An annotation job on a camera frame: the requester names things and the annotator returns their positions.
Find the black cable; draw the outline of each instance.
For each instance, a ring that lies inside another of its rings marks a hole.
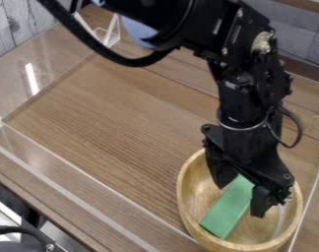
[[[9,234],[9,233],[23,233],[23,234],[27,234],[29,235],[31,237],[33,237],[37,241],[39,241],[39,244],[40,244],[40,252],[44,252],[45,251],[45,242],[43,240],[43,238],[40,237],[39,234],[36,234],[33,231],[31,231],[29,229],[27,228],[23,228],[23,227],[19,227],[19,226],[6,226],[6,225],[1,225],[0,226],[0,235],[5,235],[5,234]]]
[[[273,137],[278,140],[278,143],[282,144],[286,148],[291,149],[293,147],[297,146],[297,144],[299,143],[301,138],[302,138],[302,134],[303,134],[302,124],[301,124],[299,119],[295,117],[295,115],[286,108],[283,108],[281,105],[277,107],[277,112],[281,113],[282,115],[285,115],[286,117],[289,117],[290,120],[295,124],[295,127],[297,127],[297,137],[294,139],[293,144],[289,145],[287,143],[285,143],[281,140],[281,138],[278,137],[278,135],[275,134],[275,132],[274,132],[274,130],[271,128],[270,123],[267,123],[267,128],[269,128],[269,131],[270,131]]]
[[[166,51],[154,51],[150,55],[130,59],[115,52],[112,52],[107,47],[99,43],[85,29],[81,27],[79,22],[75,20],[72,15],[67,12],[63,6],[56,0],[37,0],[40,4],[45,7],[49,13],[56,17],[59,22],[65,26],[69,32],[77,37],[77,39],[104,58],[109,59],[115,63],[127,67],[146,67],[154,64],[156,61],[162,60],[166,55],[174,50],[168,49]]]

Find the green block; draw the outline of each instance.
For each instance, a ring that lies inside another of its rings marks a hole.
[[[254,184],[238,175],[199,223],[222,240],[250,207],[253,187]]]

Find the bowl rim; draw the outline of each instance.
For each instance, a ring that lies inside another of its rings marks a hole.
[[[186,210],[186,206],[182,203],[182,182],[183,182],[183,178],[186,175],[186,172],[188,170],[190,164],[195,161],[195,159],[203,155],[204,153],[204,149],[198,150],[187,159],[187,161],[184,162],[179,175],[178,175],[178,180],[176,180],[176,197],[178,197],[178,207],[179,207],[179,214],[180,214],[180,218],[183,220],[183,225],[184,224],[184,220],[188,222],[188,225],[192,227],[192,229],[195,230],[196,233],[199,233],[200,227],[198,225],[198,223],[195,221],[192,221],[192,217],[188,214],[188,211]],[[297,200],[297,204],[295,204],[295,213],[290,222],[289,227],[285,229],[285,231],[275,237],[273,238],[270,241],[266,241],[263,243],[259,244],[250,244],[250,245],[245,245],[245,244],[238,244],[238,243],[232,243],[224,240],[220,240],[219,238],[216,238],[215,236],[212,237],[207,237],[206,240],[216,245],[220,245],[222,247],[231,249],[231,250],[237,250],[237,251],[265,251],[269,249],[273,249],[275,246],[282,245],[286,243],[286,241],[289,240],[290,236],[293,235],[298,224],[299,224],[299,220],[301,220],[301,215],[302,215],[302,196],[301,196],[301,191],[299,191],[299,187],[297,182],[294,182],[293,185],[293,195],[295,196],[295,200]]]

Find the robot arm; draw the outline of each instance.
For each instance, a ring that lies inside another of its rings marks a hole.
[[[123,15],[131,37],[154,50],[144,58],[125,59],[97,44],[53,0],[39,1],[81,41],[121,65],[150,65],[180,46],[206,60],[219,93],[219,126],[200,127],[212,181],[222,188],[239,173],[255,184],[254,217],[262,218],[271,206],[283,205],[294,178],[277,147],[295,146],[302,131],[282,107],[291,78],[278,60],[269,20],[239,0],[92,0]],[[279,139],[283,115],[298,127],[290,146]]]

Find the wooden bowl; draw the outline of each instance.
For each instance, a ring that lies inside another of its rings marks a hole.
[[[176,184],[180,218],[191,237],[214,252],[277,251],[291,237],[301,219],[302,198],[297,183],[291,191],[291,201],[286,206],[273,207],[262,220],[250,217],[247,212],[226,241],[199,226],[202,217],[223,191],[211,181],[200,150],[184,163]]]

